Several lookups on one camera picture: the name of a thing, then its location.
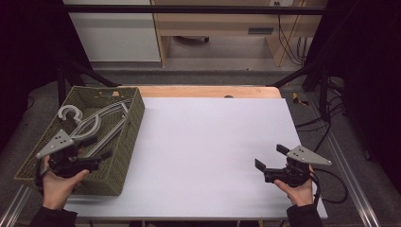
hand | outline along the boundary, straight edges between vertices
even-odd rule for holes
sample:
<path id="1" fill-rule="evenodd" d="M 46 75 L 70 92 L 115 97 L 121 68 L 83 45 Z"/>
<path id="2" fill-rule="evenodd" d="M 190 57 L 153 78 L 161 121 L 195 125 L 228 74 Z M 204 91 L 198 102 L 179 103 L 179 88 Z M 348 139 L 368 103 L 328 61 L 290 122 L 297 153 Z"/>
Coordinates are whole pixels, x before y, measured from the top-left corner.
<path id="1" fill-rule="evenodd" d="M 44 166 L 48 167 L 49 157 L 44 158 Z M 56 176 L 52 171 L 44 174 L 44 203 L 43 207 L 51 210 L 62 210 L 74 188 L 89 174 L 89 170 L 82 170 L 72 178 Z"/>
<path id="2" fill-rule="evenodd" d="M 275 180 L 274 184 L 287 193 L 292 205 L 304 206 L 313 204 L 312 180 L 309 179 L 304 184 L 297 187 L 290 187 L 280 180 Z"/>

metal bar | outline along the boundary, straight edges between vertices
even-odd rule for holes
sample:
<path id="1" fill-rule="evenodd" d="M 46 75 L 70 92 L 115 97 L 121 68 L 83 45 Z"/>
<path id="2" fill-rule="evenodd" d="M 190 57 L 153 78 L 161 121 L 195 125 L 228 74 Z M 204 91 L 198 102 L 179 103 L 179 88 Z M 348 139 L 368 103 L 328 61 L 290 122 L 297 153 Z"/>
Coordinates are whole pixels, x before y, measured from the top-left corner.
<path id="1" fill-rule="evenodd" d="M 71 138 L 83 140 L 85 138 L 88 138 L 89 136 L 94 135 L 100 127 L 99 124 L 101 122 L 101 117 L 103 117 L 104 115 L 107 115 L 107 114 L 113 114 L 113 113 L 119 112 L 121 110 L 125 111 L 123 106 L 120 106 L 120 105 L 125 105 L 125 104 L 129 104 L 129 103 L 131 105 L 130 99 L 119 101 L 119 102 L 116 102 L 110 106 L 107 106 L 107 107 L 97 111 L 96 113 L 90 115 L 88 118 L 81 121 L 77 125 L 77 127 L 73 130 L 73 132 L 71 132 L 71 134 L 70 134 Z M 86 127 L 90 126 L 93 122 L 96 122 L 96 121 L 98 121 L 98 122 L 95 123 L 94 126 L 90 130 L 85 132 L 83 135 L 80 134 L 84 129 L 86 129 Z"/>
<path id="2" fill-rule="evenodd" d="M 1 227 L 14 226 L 31 192 L 32 189 L 28 188 L 27 186 L 21 185 L 20 189 L 17 192 L 17 195 L 15 195 L 14 197 L 14 200 L 12 200 L 7 211 L 0 218 Z"/>
<path id="3" fill-rule="evenodd" d="M 306 94 L 310 100 L 311 107 L 316 115 L 319 115 L 318 111 L 318 101 L 316 100 L 316 96 L 310 96 Z M 361 188 L 357 177 L 354 174 L 354 171 L 348 164 L 346 158 L 343 155 L 343 152 L 340 148 L 339 143 L 336 140 L 334 134 L 330 131 L 328 133 L 328 142 L 330 143 L 331 148 L 333 149 L 333 157 L 335 162 L 339 165 L 339 171 L 344 179 L 345 184 L 350 192 L 352 199 L 354 200 L 354 204 L 359 212 L 359 215 L 367 227 L 379 227 L 380 223 L 375 215 L 375 211 L 373 210 L 371 204 L 366 198 L 363 189 Z"/>
<path id="4" fill-rule="evenodd" d="M 43 5 L 44 9 L 85 13 L 200 13 L 200 14 L 280 14 L 326 15 L 340 13 L 338 9 L 294 7 L 240 6 L 148 6 L 148 5 Z"/>
<path id="5" fill-rule="evenodd" d="M 328 92 L 328 75 L 327 69 L 325 67 L 322 68 L 321 75 L 321 88 L 319 94 L 319 111 L 321 113 L 321 117 L 324 121 L 329 121 L 330 112 L 327 111 L 327 92 Z"/>
<path id="6" fill-rule="evenodd" d="M 307 75 L 307 74 L 309 74 L 312 70 L 316 70 L 317 66 L 318 66 L 318 65 L 316 64 L 316 62 L 311 62 L 310 64 L 308 64 L 308 65 L 306 65 L 306 66 L 300 68 L 299 70 L 297 70 L 297 71 L 291 73 L 289 76 L 287 76 L 287 77 L 285 77 L 285 78 L 283 78 L 283 79 L 280 79 L 280 80 L 274 82 L 274 83 L 271 84 L 271 85 L 267 85 L 267 87 L 276 87 L 276 88 L 280 88 L 280 87 L 286 85 L 287 83 L 293 81 L 294 79 L 296 79 L 296 78 L 298 78 L 298 77 L 300 77 L 300 76 L 303 76 L 303 75 Z"/>
<path id="7" fill-rule="evenodd" d="M 109 81 L 108 79 L 103 78 L 101 75 L 95 73 L 92 69 L 88 69 L 74 61 L 69 61 L 69 66 L 73 67 L 74 69 L 78 70 L 79 72 L 86 74 L 87 76 L 91 77 L 92 79 L 95 79 L 102 84 L 108 86 L 108 87 L 118 87 L 121 86 L 122 84 L 114 83 Z"/>
<path id="8" fill-rule="evenodd" d="M 104 146 L 106 146 L 107 143 L 109 143 L 122 130 L 125 121 L 126 118 L 121 119 L 120 122 L 118 122 L 118 124 L 115 125 L 114 128 L 109 131 L 109 133 L 107 133 L 107 135 L 104 136 L 104 138 L 100 140 L 100 142 L 85 155 L 85 158 L 96 156 L 99 151 L 103 149 Z"/>

power cord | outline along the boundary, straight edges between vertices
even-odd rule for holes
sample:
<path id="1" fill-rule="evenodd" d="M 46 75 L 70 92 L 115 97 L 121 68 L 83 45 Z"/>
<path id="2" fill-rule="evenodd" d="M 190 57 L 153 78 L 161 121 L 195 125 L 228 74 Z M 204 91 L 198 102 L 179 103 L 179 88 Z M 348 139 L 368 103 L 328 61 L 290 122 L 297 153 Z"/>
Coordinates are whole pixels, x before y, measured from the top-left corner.
<path id="1" fill-rule="evenodd" d="M 314 129 L 311 129 L 311 130 L 297 130 L 297 131 L 299 131 L 299 132 L 317 131 L 317 130 L 319 130 L 319 129 L 321 129 L 321 128 L 325 128 L 327 125 L 328 125 L 328 124 L 325 124 L 325 125 L 323 125 L 323 126 L 320 126 L 320 127 L 318 127 L 318 128 L 314 128 Z"/>
<path id="2" fill-rule="evenodd" d="M 339 176 L 337 176 L 336 174 L 334 174 L 334 173 L 332 173 L 332 172 L 330 172 L 330 171 L 328 171 L 328 170 L 325 170 L 325 169 L 321 169 L 321 168 L 313 168 L 313 169 L 314 169 L 315 171 L 324 172 L 324 173 L 327 173 L 327 174 L 329 174 L 329 175 L 335 177 L 337 180 L 339 180 L 339 182 L 341 183 L 342 187 L 344 188 L 344 197 L 343 197 L 341 200 L 339 200 L 339 201 L 331 201 L 331 200 L 328 200 L 328 199 L 326 199 L 326 198 L 322 198 L 322 201 L 326 201 L 326 202 L 334 203 L 334 204 L 341 204 L 341 203 L 345 202 L 345 201 L 348 199 L 348 195 L 349 195 L 348 188 L 347 188 L 347 186 L 345 185 L 344 181 L 343 181 Z"/>
<path id="3" fill-rule="evenodd" d="M 304 37 L 304 48 L 303 48 L 303 52 L 302 54 L 300 53 L 300 49 L 301 49 L 301 40 L 302 37 L 298 38 L 298 43 L 297 43 L 297 57 L 298 60 L 301 62 L 301 65 L 304 66 L 305 65 L 305 59 L 306 59 L 306 45 L 307 45 L 307 37 Z"/>
<path id="4" fill-rule="evenodd" d="M 333 113 L 334 111 L 336 111 L 337 109 L 339 109 L 339 108 L 342 107 L 342 106 L 343 106 L 342 103 L 339 104 L 339 105 L 336 105 L 332 110 L 330 110 L 330 113 Z M 296 129 L 299 129 L 299 128 L 302 128 L 302 127 L 305 127 L 305 126 L 308 126 L 308 125 L 312 125 L 312 124 L 314 124 L 314 123 L 316 123 L 316 122 L 319 122 L 321 119 L 322 119 L 322 117 L 319 116 L 318 118 L 315 118 L 315 119 L 310 120 L 310 121 L 308 121 L 308 122 L 305 122 L 305 123 L 303 123 L 303 124 L 296 125 L 295 128 L 296 128 Z"/>
<path id="5" fill-rule="evenodd" d="M 315 147 L 315 149 L 313 150 L 315 153 L 318 152 L 318 150 L 319 150 L 319 148 L 321 147 L 321 145 L 322 145 L 322 143 L 323 143 L 325 137 L 327 137 L 327 134 L 328 134 L 328 132 L 330 131 L 330 128 L 331 128 L 331 122 L 328 123 L 328 128 L 327 128 L 327 130 L 324 132 L 324 135 L 323 135 L 321 141 L 319 141 L 319 144 L 318 144 L 318 145 Z"/>
<path id="6" fill-rule="evenodd" d="M 279 2 L 274 2 L 274 6 L 275 7 L 280 7 L 280 3 Z M 284 50 L 286 51 L 286 53 L 287 53 L 287 55 L 288 55 L 288 57 L 289 57 L 289 59 L 291 60 L 292 63 L 294 63 L 296 65 L 302 65 L 301 62 L 299 61 L 299 59 L 297 59 L 295 57 L 294 53 L 292 52 L 291 46 L 289 45 L 289 40 L 287 39 L 286 34 L 284 33 L 284 31 L 283 31 L 283 29 L 281 27 L 280 14 L 277 14 L 277 18 L 278 18 L 278 40 L 279 40 L 280 44 L 283 46 Z M 291 57 L 291 55 L 289 55 L 288 49 L 283 45 L 283 42 L 281 41 L 281 34 L 283 34 L 283 37 L 286 40 L 289 52 L 291 53 L 292 57 Z"/>

olive green basket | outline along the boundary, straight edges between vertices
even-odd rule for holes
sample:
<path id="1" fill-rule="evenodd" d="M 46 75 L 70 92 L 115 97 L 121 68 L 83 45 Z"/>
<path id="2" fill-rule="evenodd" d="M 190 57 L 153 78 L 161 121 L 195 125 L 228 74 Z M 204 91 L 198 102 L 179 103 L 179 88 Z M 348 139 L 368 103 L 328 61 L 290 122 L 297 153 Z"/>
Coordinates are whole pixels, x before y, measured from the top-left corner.
<path id="1" fill-rule="evenodd" d="M 138 88 L 89 88 L 75 86 L 71 89 L 64 105 L 74 105 L 83 113 L 82 120 L 94 114 L 100 109 L 115 102 L 131 99 L 131 106 L 128 116 L 120 133 L 118 133 L 100 152 L 112 150 L 112 157 L 100 163 L 99 170 L 93 171 L 85 178 L 74 194 L 76 195 L 101 195 L 118 196 L 124 186 L 127 171 L 130 166 L 133 147 L 141 126 L 145 112 L 145 105 Z M 97 141 L 100 141 L 120 120 L 121 113 L 112 113 L 102 117 L 100 128 L 96 134 Z M 53 118 L 46 129 L 41 140 L 29 154 L 27 159 L 14 177 L 14 180 L 36 189 L 34 184 L 36 157 L 35 155 L 48 143 L 48 141 L 59 130 L 70 134 L 77 124 L 72 115 L 67 115 L 67 120 L 62 121 L 57 117 Z M 91 150 L 96 143 L 84 149 L 82 155 Z"/>

black cable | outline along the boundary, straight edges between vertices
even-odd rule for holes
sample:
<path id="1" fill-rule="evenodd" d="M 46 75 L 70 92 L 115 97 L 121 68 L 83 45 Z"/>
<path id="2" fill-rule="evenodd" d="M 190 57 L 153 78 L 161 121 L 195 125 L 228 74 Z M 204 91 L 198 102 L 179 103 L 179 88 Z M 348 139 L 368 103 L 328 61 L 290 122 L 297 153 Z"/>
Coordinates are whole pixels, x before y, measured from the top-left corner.
<path id="1" fill-rule="evenodd" d="M 326 127 L 326 126 L 327 126 L 327 124 L 325 124 L 325 125 L 323 125 L 323 126 L 320 126 L 320 127 L 318 127 L 318 128 L 312 129 L 312 130 L 302 130 L 302 131 L 297 130 L 297 131 L 299 131 L 299 132 L 317 131 L 317 130 L 319 130 L 319 129 L 321 129 L 321 128 L 324 128 L 324 127 Z"/>
<path id="2" fill-rule="evenodd" d="M 313 177 L 312 177 L 309 174 L 309 178 L 316 185 L 316 193 L 315 193 L 315 199 L 313 200 L 313 204 L 317 207 L 319 198 L 321 197 L 321 185 L 319 184 L 318 176 L 316 176 L 316 174 L 314 172 L 309 171 L 309 173 L 311 173 L 313 175 Z"/>
<path id="3" fill-rule="evenodd" d="M 297 57 L 298 57 L 298 60 L 299 60 L 299 61 L 302 59 L 302 56 L 300 55 L 300 47 L 301 47 L 301 37 L 298 37 L 298 42 L 297 42 Z"/>
<path id="4" fill-rule="evenodd" d="M 348 199 L 348 195 L 349 195 L 348 188 L 345 185 L 344 181 L 339 176 L 337 176 L 336 174 L 334 174 L 334 173 L 332 173 L 330 171 L 327 171 L 327 170 L 324 170 L 324 169 L 321 169 L 321 168 L 313 168 L 313 169 L 316 170 L 316 171 L 327 173 L 327 174 L 335 177 L 337 180 L 339 180 L 339 182 L 342 184 L 342 187 L 344 188 L 345 195 L 344 195 L 344 198 L 342 198 L 341 200 L 339 200 L 339 201 L 331 201 L 331 200 L 328 200 L 326 198 L 322 198 L 322 201 L 327 201 L 327 202 L 330 202 L 330 203 L 340 204 L 340 203 L 345 202 Z"/>
<path id="5" fill-rule="evenodd" d="M 304 37 L 304 51 L 302 53 L 302 56 L 303 56 L 302 66 L 305 65 L 305 60 L 306 60 L 306 45 L 307 45 L 307 37 Z"/>
<path id="6" fill-rule="evenodd" d="M 294 60 L 292 59 L 292 58 L 294 58 L 294 59 L 296 60 L 296 57 L 295 57 L 294 53 L 292 52 L 292 49 L 291 49 L 291 46 L 289 45 L 289 42 L 288 42 L 287 37 L 286 37 L 286 34 L 284 34 L 284 31 L 283 31 L 283 29 L 281 28 L 280 14 L 277 14 L 277 18 L 278 18 L 278 41 L 279 41 L 280 44 L 283 46 L 283 48 L 284 48 L 284 50 L 286 51 L 286 53 L 287 53 L 289 59 L 291 60 L 291 62 L 294 63 L 294 64 L 296 64 L 296 65 L 301 65 L 301 64 L 299 63 L 299 60 L 297 60 L 297 62 L 294 62 Z M 283 34 L 284 39 L 286 40 L 286 43 L 287 43 L 289 52 L 291 53 L 292 57 L 289 55 L 289 53 L 288 53 L 286 47 L 283 45 L 283 42 L 281 41 L 281 35 L 280 35 L 280 34 Z"/>
<path id="7" fill-rule="evenodd" d="M 321 147 L 321 144 L 323 143 L 325 137 L 327 136 L 327 134 L 328 134 L 330 128 L 331 128 L 331 123 L 328 124 L 328 128 L 327 128 L 326 132 L 324 133 L 324 135 L 323 135 L 321 141 L 320 141 L 319 144 L 316 146 L 316 148 L 313 150 L 315 153 L 318 152 L 318 149 Z"/>
<path id="8" fill-rule="evenodd" d="M 336 105 L 332 110 L 329 111 L 329 113 L 334 112 L 337 108 L 339 108 L 339 107 L 342 106 L 342 105 L 343 105 L 342 103 Z M 301 127 L 304 127 L 304 126 L 308 126 L 308 125 L 314 124 L 314 123 L 318 122 L 318 121 L 321 120 L 321 119 L 322 119 L 322 117 L 319 116 L 318 118 L 315 118 L 315 119 L 310 120 L 310 121 L 308 121 L 308 122 L 305 122 L 305 123 L 303 123 L 303 124 L 296 125 L 295 128 L 298 129 L 298 128 L 301 128 Z"/>
<path id="9" fill-rule="evenodd" d="M 335 115 L 337 115 L 337 114 L 339 114 L 339 113 L 343 113 L 343 110 L 339 110 L 339 111 L 337 111 L 337 112 L 333 112 L 333 114 L 331 115 L 331 117 L 333 117 L 333 116 L 335 116 Z"/>

